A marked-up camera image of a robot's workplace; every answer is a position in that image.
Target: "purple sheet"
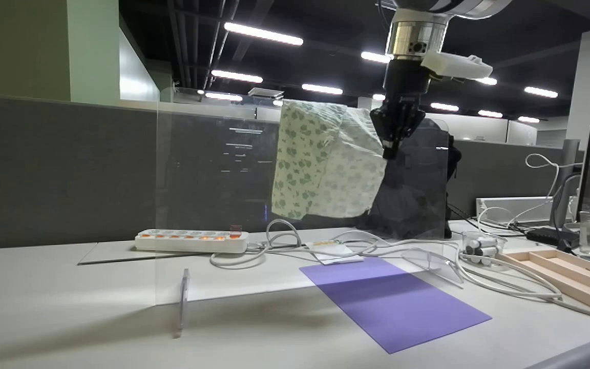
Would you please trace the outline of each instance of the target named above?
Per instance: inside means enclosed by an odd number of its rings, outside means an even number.
[[[489,319],[378,257],[300,270],[389,355]]]

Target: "wooden board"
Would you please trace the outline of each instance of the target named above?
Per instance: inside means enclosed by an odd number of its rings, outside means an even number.
[[[508,253],[506,259],[542,274],[565,295],[590,304],[590,259],[560,250]]]

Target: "ceiling light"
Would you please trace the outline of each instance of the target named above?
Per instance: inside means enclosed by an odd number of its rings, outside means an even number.
[[[545,97],[558,97],[560,96],[558,90],[545,90],[545,87],[536,87],[536,86],[526,86],[524,91],[545,96]]]
[[[237,71],[227,71],[227,69],[212,69],[211,73],[215,77],[224,77],[224,80],[240,80],[240,81],[247,81],[247,84],[262,84],[262,75],[237,73]]]
[[[478,77],[480,84],[485,84],[485,86],[497,86],[497,80],[495,77]]]
[[[336,93],[339,96],[342,90],[334,86],[319,86],[319,84],[300,84],[300,90],[319,91],[319,93]]]
[[[493,118],[501,118],[499,111],[480,111],[482,117],[493,117]]]
[[[275,31],[266,31],[266,28],[256,28],[256,26],[247,26],[247,25],[237,25],[237,22],[225,22],[225,31],[253,36],[253,39],[266,39],[266,41],[275,41],[275,42],[287,42],[287,44],[296,44],[296,47],[304,44],[300,36],[275,32]]]
[[[363,51],[361,56],[372,64],[389,64],[394,59],[391,54],[372,52],[372,51]]]
[[[458,112],[458,107],[457,107],[457,105],[433,103],[430,107],[436,108],[436,111]]]
[[[206,91],[205,93],[211,99],[232,99],[232,103],[241,103],[240,93],[225,93],[225,91]]]
[[[539,124],[539,123],[541,123],[541,118],[536,118],[536,117],[518,117],[518,121],[523,121],[523,123],[533,123],[533,124]]]

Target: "black ceiling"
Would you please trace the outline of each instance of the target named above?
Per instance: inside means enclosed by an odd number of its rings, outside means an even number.
[[[382,51],[391,12],[375,0],[120,0],[120,14],[149,62],[167,62],[182,87],[203,87],[211,66],[260,73],[266,87],[291,97],[304,81],[342,86],[339,103],[381,90],[386,67],[361,59]],[[219,21],[237,21],[305,39],[304,47],[225,34]],[[514,0],[489,21],[453,21],[444,51],[480,54],[495,67],[497,86],[465,80],[433,86],[426,103],[461,105],[462,112],[501,111],[506,117],[560,117],[570,111],[579,34],[590,31],[590,0]],[[558,99],[523,91],[524,86],[560,90]],[[215,80],[212,90],[247,91],[247,84]]]

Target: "white desk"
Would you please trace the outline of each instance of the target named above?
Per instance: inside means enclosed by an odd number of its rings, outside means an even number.
[[[327,240],[327,231],[305,231]],[[227,272],[206,257],[75,267],[124,253],[131,241],[0,250],[0,369],[39,366],[526,366],[590,340],[590,317],[553,304],[433,284],[493,319],[386,355],[298,272],[270,255]],[[524,240],[508,248],[536,248]],[[192,274],[190,322],[171,337],[182,269]]]

